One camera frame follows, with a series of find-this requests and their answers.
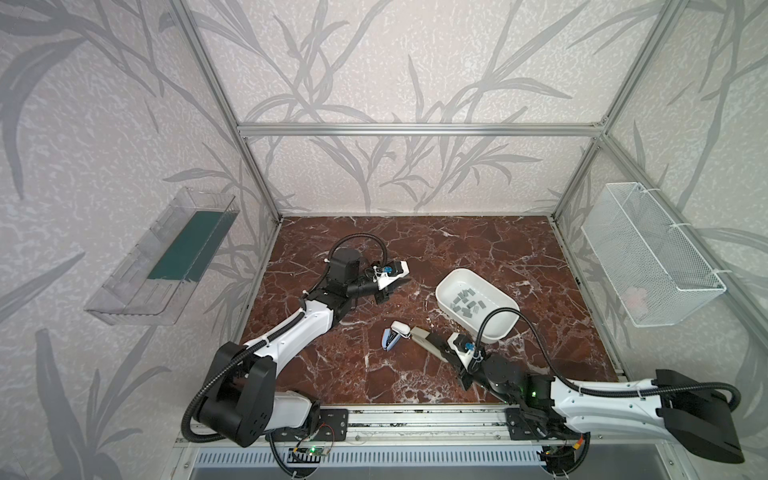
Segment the green circuit board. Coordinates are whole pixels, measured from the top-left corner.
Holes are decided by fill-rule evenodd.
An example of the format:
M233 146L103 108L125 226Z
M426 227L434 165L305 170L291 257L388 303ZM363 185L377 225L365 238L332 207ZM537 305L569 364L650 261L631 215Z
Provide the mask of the green circuit board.
M332 444L298 445L290 451L290 458L297 463L319 463L323 458L329 456L332 450Z

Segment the white plastic tray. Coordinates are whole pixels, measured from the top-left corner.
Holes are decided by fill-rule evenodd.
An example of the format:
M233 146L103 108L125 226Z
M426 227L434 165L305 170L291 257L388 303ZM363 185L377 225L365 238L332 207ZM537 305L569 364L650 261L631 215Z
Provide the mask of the white plastic tray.
M492 311L508 307L519 309L518 303L475 272L459 268L450 272L436 287L441 311L477 336L485 317Z

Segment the blue staple remover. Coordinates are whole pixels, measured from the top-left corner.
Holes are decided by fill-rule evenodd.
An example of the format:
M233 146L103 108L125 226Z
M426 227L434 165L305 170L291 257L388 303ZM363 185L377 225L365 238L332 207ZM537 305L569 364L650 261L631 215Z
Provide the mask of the blue staple remover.
M382 336L382 349L385 351L390 351L401 338L402 335L400 333L395 332L394 330L386 330Z

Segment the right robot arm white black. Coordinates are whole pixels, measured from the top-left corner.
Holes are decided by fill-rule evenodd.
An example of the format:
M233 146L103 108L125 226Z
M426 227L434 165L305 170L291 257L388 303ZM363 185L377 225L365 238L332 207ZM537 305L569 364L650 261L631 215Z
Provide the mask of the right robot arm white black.
M706 460L741 464L731 408L722 388L661 369L635 382L577 382L525 373L505 358L459 354L463 385L476 383L511 405L514 439L580 440L590 434L674 440Z

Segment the aluminium cage frame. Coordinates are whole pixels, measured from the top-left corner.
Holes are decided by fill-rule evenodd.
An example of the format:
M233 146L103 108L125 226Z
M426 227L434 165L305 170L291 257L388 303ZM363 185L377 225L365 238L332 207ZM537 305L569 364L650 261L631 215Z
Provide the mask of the aluminium cage frame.
M473 121L470 109L494 88L524 86L500 64L455 98L424 103L418 72L409 78L415 116L406 122L380 122L348 106L338 108L341 122L330 122L330 104L305 91L301 69L288 89L259 104L247 122L237 123L238 140L250 145L266 138L271 149L287 137L315 142L349 175L362 179L382 160L393 158L401 143L400 168L393 184L406 191L416 208L433 194L479 178L484 168L507 177L509 190L526 182L512 172L534 157L511 151L514 137L585 137L590 142L568 189L559 197L559 233L582 271L588 291L606 304L601 316L617 320L625 336L634 326L593 253L582 225L598 197L592 175L599 169L599 146L617 146L613 162L629 159L646 176L643 186L665 198L668 212L680 217L683 231L727 286L729 310L723 337L699 323L658 327L649 335L649 351L659 362L677 355L688 367L713 372L734 363L735 383L744 409L767 409L767 231L753 220L767 217L767 5L763 1L650 1L616 17L619 27L654 18L668 23L680 12L672 35L661 42L653 65L635 68L636 88L624 107L614 107L594 125L522 123L516 110L495 123Z

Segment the grey staple strips pile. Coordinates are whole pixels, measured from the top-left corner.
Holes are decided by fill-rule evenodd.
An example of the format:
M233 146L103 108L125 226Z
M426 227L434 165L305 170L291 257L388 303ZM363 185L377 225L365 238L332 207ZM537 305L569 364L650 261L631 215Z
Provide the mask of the grey staple strips pile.
M473 288L460 290L450 303L450 311L467 319L478 316L486 310L486 298Z

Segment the pink item in basket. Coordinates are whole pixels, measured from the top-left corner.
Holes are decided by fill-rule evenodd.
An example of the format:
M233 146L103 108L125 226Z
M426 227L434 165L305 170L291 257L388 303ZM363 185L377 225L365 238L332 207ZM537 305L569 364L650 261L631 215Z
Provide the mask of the pink item in basket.
M648 314L648 291L645 288L629 287L620 298L627 312L633 318L642 318Z

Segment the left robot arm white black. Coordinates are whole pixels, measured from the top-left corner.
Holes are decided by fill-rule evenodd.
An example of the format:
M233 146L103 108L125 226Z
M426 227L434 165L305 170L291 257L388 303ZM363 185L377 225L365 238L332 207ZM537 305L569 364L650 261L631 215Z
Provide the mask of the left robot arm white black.
M300 394L276 391L281 370L338 324L355 300L372 296L383 303L407 281L407 264L399 261L375 267L371 276L326 275L302 294L299 309L268 333L244 345L228 342L220 347L182 415L182 436L192 443L228 439L248 447L272 430L301 427L312 402Z

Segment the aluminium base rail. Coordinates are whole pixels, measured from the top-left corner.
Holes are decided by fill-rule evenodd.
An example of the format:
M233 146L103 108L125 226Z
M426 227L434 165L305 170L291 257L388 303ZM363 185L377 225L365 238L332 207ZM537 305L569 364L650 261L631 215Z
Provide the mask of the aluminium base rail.
M351 404L338 447L539 445L510 438L505 404Z

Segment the clear plastic wall bin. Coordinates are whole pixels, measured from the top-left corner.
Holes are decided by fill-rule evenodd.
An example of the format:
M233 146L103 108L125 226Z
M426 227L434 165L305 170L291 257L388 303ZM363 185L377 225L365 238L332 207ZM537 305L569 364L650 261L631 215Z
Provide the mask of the clear plastic wall bin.
M181 188L85 311L110 326L175 324L239 213L233 194Z

